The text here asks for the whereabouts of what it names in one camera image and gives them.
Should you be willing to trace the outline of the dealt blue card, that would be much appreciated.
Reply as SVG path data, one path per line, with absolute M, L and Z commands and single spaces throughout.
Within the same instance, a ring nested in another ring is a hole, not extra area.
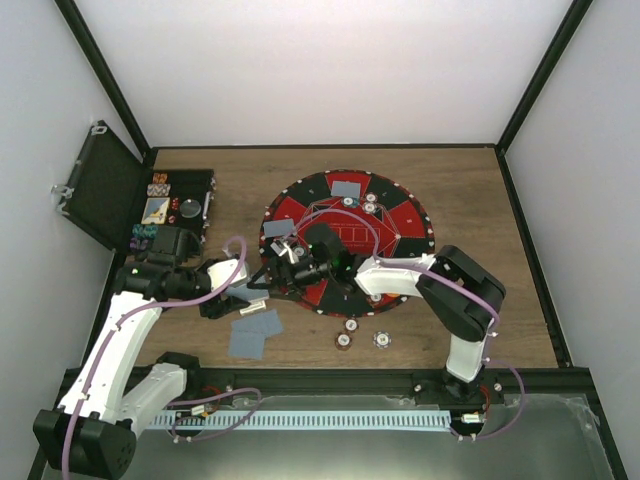
M 361 185 L 357 182 L 334 181 L 331 185 L 331 195 L 334 197 L 360 197 Z
M 262 225 L 265 238 L 282 237 L 289 235 L 295 227 L 295 222 L 291 218 L 281 220 L 265 221 Z

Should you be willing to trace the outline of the blue backed card deck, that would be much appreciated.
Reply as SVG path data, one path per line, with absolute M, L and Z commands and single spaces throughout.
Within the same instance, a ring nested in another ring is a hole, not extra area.
M 264 290 L 249 289 L 246 285 L 229 287 L 226 290 L 226 295 L 250 304 L 263 301 L 268 297 L 268 293 Z

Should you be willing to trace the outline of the dealt blue card top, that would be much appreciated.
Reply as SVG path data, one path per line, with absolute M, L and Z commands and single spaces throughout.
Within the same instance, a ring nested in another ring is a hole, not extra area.
M 331 195 L 334 197 L 360 197 L 361 185 L 357 182 L 334 181 L 331 185 Z

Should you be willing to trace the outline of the orange black chip stack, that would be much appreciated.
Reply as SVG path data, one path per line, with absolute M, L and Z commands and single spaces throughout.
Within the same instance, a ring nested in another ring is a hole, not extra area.
M 353 339 L 348 333 L 339 333 L 334 340 L 335 347 L 340 351 L 347 351 L 353 344 Z

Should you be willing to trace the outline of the dropped blue card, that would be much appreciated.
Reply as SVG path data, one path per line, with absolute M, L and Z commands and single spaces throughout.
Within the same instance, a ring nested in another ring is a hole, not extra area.
M 261 360 L 264 355 L 266 336 L 258 332 L 233 330 L 228 355 L 234 358 Z
M 284 327 L 276 310 L 246 316 L 231 323 L 233 331 L 262 334 L 269 338 L 279 335 Z

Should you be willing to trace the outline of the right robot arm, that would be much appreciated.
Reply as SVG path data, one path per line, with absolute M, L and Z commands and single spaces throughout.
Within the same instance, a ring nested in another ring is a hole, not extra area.
M 480 390 L 488 338 L 499 323 L 506 288 L 464 251 L 453 245 L 435 254 L 385 259 L 351 253 L 325 223 L 305 233 L 307 254 L 300 257 L 284 239 L 271 245 L 274 255 L 248 281 L 299 301 L 326 280 L 348 297 L 398 295 L 423 299 L 451 335 L 443 390 L 458 403 Z

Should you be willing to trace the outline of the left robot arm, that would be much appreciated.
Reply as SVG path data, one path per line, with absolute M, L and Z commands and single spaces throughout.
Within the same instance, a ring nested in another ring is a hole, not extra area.
M 167 309 L 200 305 L 245 280 L 247 244 L 229 238 L 223 260 L 187 266 L 188 231 L 159 228 L 140 259 L 117 273 L 107 318 L 77 379 L 52 410 L 36 416 L 33 432 L 50 466 L 75 474 L 119 479 L 141 434 L 174 399 L 196 402 L 204 392 L 197 360 L 163 361 L 132 390 L 126 388 L 149 332 Z

